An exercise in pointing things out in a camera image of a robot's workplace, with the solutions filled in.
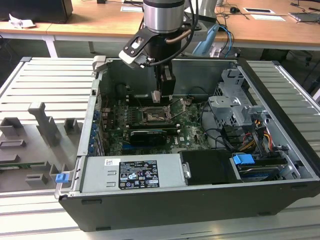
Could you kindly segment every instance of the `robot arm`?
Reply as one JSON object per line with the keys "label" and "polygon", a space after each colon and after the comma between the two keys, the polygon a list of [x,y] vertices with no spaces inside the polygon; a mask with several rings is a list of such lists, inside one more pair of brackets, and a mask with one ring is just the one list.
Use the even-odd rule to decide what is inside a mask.
{"label": "robot arm", "polygon": [[[198,0],[194,13],[188,0],[192,20],[184,21],[185,0],[143,0],[144,28],[130,39],[119,57],[131,68],[154,67],[157,88],[153,91],[154,103],[174,93],[176,78],[171,60],[190,44],[198,25]],[[187,38],[184,46],[181,41]]]}

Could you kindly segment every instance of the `floor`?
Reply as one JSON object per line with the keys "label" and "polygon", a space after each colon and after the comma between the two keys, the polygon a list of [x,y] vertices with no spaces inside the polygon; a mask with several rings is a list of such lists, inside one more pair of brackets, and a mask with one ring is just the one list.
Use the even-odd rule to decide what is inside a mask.
{"label": "floor", "polygon": [[[123,47],[123,43],[114,42],[95,42],[94,48],[96,53],[92,54],[89,51],[87,42],[76,41],[57,41],[56,48],[61,57],[65,58],[91,58],[94,55],[106,55],[108,57],[118,56],[119,51]],[[247,60],[259,60],[263,50],[258,48],[234,48],[234,51],[240,51],[240,56]],[[315,66],[320,59],[320,51],[310,51],[312,60],[309,65],[306,65],[306,53],[302,51],[290,51],[286,60],[282,61],[282,66],[295,78],[300,84]],[[279,52],[272,51],[270,59],[277,59]],[[18,64],[21,57],[49,57],[47,46],[42,40],[25,40],[12,39],[9,44],[3,44],[0,48],[0,85],[10,75],[11,71]],[[305,89],[308,89],[311,83],[320,75],[320,64],[310,74],[307,81],[303,84]]]}

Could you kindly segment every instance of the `green circuit board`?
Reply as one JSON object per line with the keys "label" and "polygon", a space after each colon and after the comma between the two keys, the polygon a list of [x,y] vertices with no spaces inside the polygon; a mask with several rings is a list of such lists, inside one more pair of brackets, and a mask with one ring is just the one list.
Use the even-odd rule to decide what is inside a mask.
{"label": "green circuit board", "polygon": [[[114,100],[109,103],[109,113],[104,125],[105,153],[107,156],[122,155],[147,155],[147,154],[171,154],[182,150],[210,149],[207,136],[200,126],[200,105],[199,103],[186,103],[184,98],[174,98],[169,107],[154,106],[129,106],[125,99]],[[164,120],[164,111],[168,111],[171,119]],[[168,127],[164,131],[169,131],[166,143],[156,146],[134,147],[130,145],[130,132],[143,130],[147,120],[152,124],[161,122]],[[148,128],[149,130],[163,129],[162,127]]]}

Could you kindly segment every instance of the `computer case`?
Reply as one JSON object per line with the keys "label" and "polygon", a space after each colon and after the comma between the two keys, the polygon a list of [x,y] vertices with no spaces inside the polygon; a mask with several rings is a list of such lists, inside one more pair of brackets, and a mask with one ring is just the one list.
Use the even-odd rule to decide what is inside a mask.
{"label": "computer case", "polygon": [[34,22],[65,24],[73,11],[71,0],[2,0],[0,1],[0,19],[13,17]]}
{"label": "computer case", "polygon": [[[59,180],[55,191],[55,197],[81,230],[136,229],[272,216],[301,198],[320,193],[320,159],[311,147],[317,134],[310,134],[316,131],[315,127],[305,128],[309,123],[306,119],[319,116],[320,108],[303,90],[297,91],[299,84],[291,80],[279,63],[212,58],[173,60],[174,74],[179,80],[173,98],[187,99],[194,86],[205,89],[205,94],[193,92],[196,98],[204,99],[199,101],[203,106],[201,114],[200,106],[199,110],[186,106],[175,126],[180,129],[167,139],[166,148],[162,145],[141,150],[130,142],[131,134],[127,133],[137,132],[132,119],[144,116],[146,121],[141,122],[152,124],[148,122],[153,120],[150,115],[158,120],[163,116],[154,110],[155,106],[143,107],[150,103],[148,93],[155,89],[154,70],[146,67],[132,71],[118,58],[105,62],[106,69],[96,72],[92,83],[74,170],[62,173],[63,181]],[[125,100],[113,101],[113,97],[121,96],[121,88],[128,93],[122,94]],[[107,94],[104,99],[112,104],[101,107],[97,98],[102,93]],[[306,108],[310,115],[304,108],[283,109],[280,105],[283,93],[287,99],[290,94],[294,99],[302,99],[303,95],[300,104],[308,99],[310,105]],[[138,99],[136,96],[145,114],[141,111],[136,114],[140,105],[134,101]],[[171,103],[171,114],[181,113],[184,103]],[[164,111],[168,111],[168,105],[165,107]],[[130,119],[131,125],[123,124],[126,119]],[[204,145],[197,148],[195,144],[204,137],[194,125],[197,119],[203,129],[215,134],[211,135],[213,139],[207,138],[210,144],[207,148]],[[253,129],[256,124],[266,127],[266,132],[264,127],[258,127],[257,131],[269,131],[272,136],[273,153],[266,158],[237,163],[234,156],[254,157],[256,149],[242,154],[239,151],[243,147],[226,151],[215,142],[218,135],[225,134],[230,145],[235,144],[235,136],[241,129]],[[144,128],[140,133],[154,135],[155,130],[147,131],[145,126],[140,127]],[[250,134],[256,133],[241,135],[240,146]]]}

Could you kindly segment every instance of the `mouse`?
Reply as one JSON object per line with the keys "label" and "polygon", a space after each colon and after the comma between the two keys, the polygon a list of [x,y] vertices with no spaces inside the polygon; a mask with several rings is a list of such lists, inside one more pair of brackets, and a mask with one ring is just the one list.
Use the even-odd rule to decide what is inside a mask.
{"label": "mouse", "polygon": [[239,13],[239,12],[240,12],[239,8],[237,8],[235,6],[230,7],[230,13],[236,14],[236,13]]}

